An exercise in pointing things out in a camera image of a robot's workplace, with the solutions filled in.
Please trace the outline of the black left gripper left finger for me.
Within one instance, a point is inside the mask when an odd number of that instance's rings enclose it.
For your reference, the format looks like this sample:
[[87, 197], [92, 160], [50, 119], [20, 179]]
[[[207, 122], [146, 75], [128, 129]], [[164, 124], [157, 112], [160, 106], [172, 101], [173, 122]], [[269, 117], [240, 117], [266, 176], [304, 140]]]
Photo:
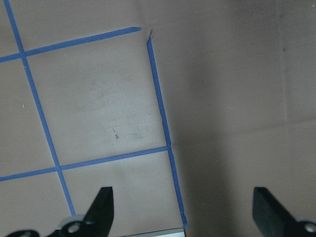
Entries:
[[114, 220], [112, 187], [102, 187], [81, 220], [68, 221], [50, 237], [107, 237]]

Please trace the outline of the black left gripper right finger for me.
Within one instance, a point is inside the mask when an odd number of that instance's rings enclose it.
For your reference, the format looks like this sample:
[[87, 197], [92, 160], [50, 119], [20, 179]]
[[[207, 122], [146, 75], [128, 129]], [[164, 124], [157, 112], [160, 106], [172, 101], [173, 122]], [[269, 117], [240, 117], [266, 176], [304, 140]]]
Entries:
[[265, 237], [314, 237], [316, 223], [298, 221], [265, 187], [255, 187], [252, 218]]

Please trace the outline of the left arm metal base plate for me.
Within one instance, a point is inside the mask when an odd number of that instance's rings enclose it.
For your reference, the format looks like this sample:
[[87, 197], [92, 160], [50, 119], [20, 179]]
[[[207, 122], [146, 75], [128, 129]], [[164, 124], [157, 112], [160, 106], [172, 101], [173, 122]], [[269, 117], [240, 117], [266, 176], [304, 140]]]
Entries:
[[150, 233], [131, 235], [130, 237], [186, 237], [185, 229], [169, 229]]

